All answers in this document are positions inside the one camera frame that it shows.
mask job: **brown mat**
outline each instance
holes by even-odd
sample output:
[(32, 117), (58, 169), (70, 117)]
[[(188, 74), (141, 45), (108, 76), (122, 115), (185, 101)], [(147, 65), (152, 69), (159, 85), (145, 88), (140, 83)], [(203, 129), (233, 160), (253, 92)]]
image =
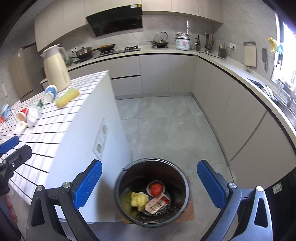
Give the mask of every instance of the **brown mat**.
[[(190, 188), (190, 179), (189, 179), (188, 176), (186, 176), (186, 178), (188, 180), (189, 188)], [(195, 219), (194, 206), (193, 206), (192, 195), (190, 195), (190, 200), (188, 202), (186, 210), (182, 213), (182, 215), (178, 219), (176, 219), (174, 221), (174, 223), (184, 222), (184, 221), (193, 220), (193, 219)], [(129, 220), (126, 220), (126, 219), (123, 222), (124, 223), (132, 223)]]

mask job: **floor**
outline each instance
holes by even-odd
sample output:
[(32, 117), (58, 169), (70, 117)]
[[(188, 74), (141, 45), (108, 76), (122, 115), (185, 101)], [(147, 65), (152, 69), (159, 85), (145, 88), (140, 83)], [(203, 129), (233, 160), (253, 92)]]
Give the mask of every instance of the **floor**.
[[(155, 229), (122, 222), (95, 223), (90, 224), (91, 229), (100, 241), (200, 240), (220, 210), (213, 205), (196, 173), (198, 161), (207, 160), (228, 182), (233, 181), (221, 147), (200, 107), (193, 97), (150, 97), (116, 103), (133, 161), (144, 157), (163, 158), (189, 176), (195, 220)], [(21, 231), (25, 229), (24, 222), (25, 218), (20, 217)], [(237, 219), (225, 240), (231, 238), (236, 224)], [(75, 240), (69, 226), (63, 224), (63, 227), (68, 238)]]

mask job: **trash can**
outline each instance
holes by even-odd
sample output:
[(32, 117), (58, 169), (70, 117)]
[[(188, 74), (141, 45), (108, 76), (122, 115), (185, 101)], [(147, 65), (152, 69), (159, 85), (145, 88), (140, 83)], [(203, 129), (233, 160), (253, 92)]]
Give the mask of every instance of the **trash can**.
[[(151, 181), (165, 185), (165, 195), (170, 208), (163, 215), (138, 212), (131, 206), (131, 192), (146, 192)], [(143, 227), (165, 226), (176, 220), (186, 209), (189, 201), (189, 185), (183, 172), (173, 163), (159, 158), (145, 158), (129, 164), (119, 175), (115, 185), (116, 204), (123, 216)]]

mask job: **striped tablecloth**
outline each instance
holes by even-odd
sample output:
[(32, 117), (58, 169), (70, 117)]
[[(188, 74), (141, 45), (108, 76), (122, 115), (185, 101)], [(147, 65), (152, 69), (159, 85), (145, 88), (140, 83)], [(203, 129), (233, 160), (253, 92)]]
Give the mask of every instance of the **striped tablecloth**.
[[(10, 179), (10, 186), (27, 202), (31, 203), (37, 185), (44, 185), (50, 172), (52, 161), (61, 143), (64, 133), (71, 124), (84, 101), (99, 84), (107, 71), (82, 76), (71, 80), (71, 84), (59, 92), (56, 98), (63, 95), (69, 88), (76, 88), (80, 95), (70, 101), (64, 108), (59, 109), (55, 103), (45, 104), (42, 114), (34, 127), (27, 127), (20, 136), (20, 143), (1, 157), (1, 161), (23, 145), (32, 148), (32, 157), (17, 168)], [(13, 115), (2, 125), (0, 143), (14, 136), (13, 130), (17, 125), (16, 114), (25, 107), (32, 107), (43, 98), (44, 91), (32, 98), (12, 106)]]

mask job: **white bottle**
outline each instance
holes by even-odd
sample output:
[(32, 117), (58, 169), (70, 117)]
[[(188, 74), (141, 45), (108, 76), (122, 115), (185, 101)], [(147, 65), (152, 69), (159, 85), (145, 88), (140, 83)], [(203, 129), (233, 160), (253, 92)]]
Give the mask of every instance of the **white bottle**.
[(70, 76), (64, 59), (68, 60), (69, 57), (66, 50), (63, 47), (59, 47), (59, 45), (54, 45), (44, 50), (41, 57), (43, 57), (44, 71), (49, 84), (55, 85), (57, 92), (68, 87)]

